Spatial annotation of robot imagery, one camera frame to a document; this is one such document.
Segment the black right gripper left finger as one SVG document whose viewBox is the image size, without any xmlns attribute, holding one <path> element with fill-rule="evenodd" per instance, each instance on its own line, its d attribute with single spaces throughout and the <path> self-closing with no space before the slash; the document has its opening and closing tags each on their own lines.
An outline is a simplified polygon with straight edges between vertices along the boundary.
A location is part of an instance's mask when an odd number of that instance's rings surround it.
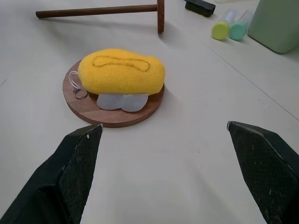
<svg viewBox="0 0 299 224">
<path fill-rule="evenodd" d="M 0 224 L 80 224 L 102 132 L 97 124 L 66 135 L 29 178 Z"/>
</svg>

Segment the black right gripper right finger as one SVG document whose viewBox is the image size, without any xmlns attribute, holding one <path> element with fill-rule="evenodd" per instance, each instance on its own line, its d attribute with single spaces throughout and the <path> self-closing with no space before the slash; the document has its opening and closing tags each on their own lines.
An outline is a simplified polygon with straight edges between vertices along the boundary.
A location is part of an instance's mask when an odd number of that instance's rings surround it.
<svg viewBox="0 0 299 224">
<path fill-rule="evenodd" d="M 299 224 L 299 154 L 278 134 L 229 121 L 244 181 L 267 224 Z"/>
</svg>

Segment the dark wooden stand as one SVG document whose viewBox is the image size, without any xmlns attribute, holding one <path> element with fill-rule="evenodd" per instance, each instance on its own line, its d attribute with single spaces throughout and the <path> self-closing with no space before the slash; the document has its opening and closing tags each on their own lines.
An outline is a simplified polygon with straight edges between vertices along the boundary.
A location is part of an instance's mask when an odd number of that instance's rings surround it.
<svg viewBox="0 0 299 224">
<path fill-rule="evenodd" d="M 39 19 L 44 19 L 44 18 L 56 18 L 56 17 L 89 16 L 89 15 L 105 15 L 105 14 L 129 14 L 129 13 L 145 13 L 145 12 L 157 12 L 157 32 L 159 34 L 162 34 L 164 32 L 164 0 L 157 0 L 156 4 L 151 4 L 151 5 L 36 11 L 36 16 Z"/>
</svg>

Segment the round wooden base disc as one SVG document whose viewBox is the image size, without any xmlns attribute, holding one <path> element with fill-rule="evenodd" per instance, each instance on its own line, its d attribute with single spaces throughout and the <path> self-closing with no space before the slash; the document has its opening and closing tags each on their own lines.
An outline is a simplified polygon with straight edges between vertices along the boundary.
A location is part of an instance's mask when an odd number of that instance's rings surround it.
<svg viewBox="0 0 299 224">
<path fill-rule="evenodd" d="M 151 95 L 146 105 L 137 112 L 99 108 L 97 105 L 98 96 L 84 90 L 78 75 L 75 74 L 80 61 L 66 73 L 63 82 L 63 94 L 69 108 L 82 120 L 90 124 L 102 123 L 104 127 L 110 128 L 127 127 L 144 121 L 160 106 L 164 94 L 164 85 L 161 91 Z"/>
</svg>

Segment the yellow plush toy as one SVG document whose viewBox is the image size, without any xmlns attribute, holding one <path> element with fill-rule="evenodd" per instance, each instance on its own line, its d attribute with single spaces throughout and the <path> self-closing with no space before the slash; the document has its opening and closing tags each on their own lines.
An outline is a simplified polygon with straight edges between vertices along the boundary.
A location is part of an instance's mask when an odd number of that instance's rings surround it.
<svg viewBox="0 0 299 224">
<path fill-rule="evenodd" d="M 84 57 L 75 74 L 84 90 L 98 96 L 99 108 L 137 112 L 161 91 L 165 67 L 153 56 L 104 49 Z"/>
</svg>

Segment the clear tube with teal cap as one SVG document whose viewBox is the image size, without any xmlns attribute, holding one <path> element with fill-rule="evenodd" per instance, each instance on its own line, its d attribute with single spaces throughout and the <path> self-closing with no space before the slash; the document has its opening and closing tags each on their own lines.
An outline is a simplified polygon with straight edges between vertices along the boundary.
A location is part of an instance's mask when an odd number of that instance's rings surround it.
<svg viewBox="0 0 299 224">
<path fill-rule="evenodd" d="M 241 40 L 247 34 L 252 17 L 253 12 L 246 10 L 244 14 L 231 25 L 229 38 L 235 41 Z"/>
</svg>

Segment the pale green container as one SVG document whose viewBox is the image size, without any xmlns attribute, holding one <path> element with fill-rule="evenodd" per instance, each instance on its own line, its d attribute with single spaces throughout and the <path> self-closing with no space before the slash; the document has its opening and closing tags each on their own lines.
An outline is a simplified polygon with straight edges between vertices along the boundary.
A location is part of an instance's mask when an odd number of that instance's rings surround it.
<svg viewBox="0 0 299 224">
<path fill-rule="evenodd" d="M 299 0 L 259 0 L 248 35 L 280 54 L 299 47 Z"/>
</svg>

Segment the clear tube with yellow-green cap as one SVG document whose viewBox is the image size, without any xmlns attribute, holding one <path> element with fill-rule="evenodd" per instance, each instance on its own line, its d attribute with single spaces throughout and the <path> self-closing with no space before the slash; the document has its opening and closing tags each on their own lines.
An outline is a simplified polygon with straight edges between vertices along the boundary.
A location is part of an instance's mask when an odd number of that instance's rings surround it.
<svg viewBox="0 0 299 224">
<path fill-rule="evenodd" d="M 218 22 L 212 27 L 212 37 L 216 40 L 222 41 L 228 37 L 230 27 L 236 17 L 236 11 L 229 9 Z"/>
</svg>

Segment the black whiteboard eraser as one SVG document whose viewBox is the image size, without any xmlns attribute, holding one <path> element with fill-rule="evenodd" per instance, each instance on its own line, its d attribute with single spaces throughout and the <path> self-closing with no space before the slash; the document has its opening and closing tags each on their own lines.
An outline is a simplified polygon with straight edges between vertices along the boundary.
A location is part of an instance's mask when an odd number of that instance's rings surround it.
<svg viewBox="0 0 299 224">
<path fill-rule="evenodd" d="M 209 18 L 214 14 L 215 8 L 216 5 L 204 0 L 185 0 L 186 10 L 202 15 L 206 18 Z"/>
</svg>

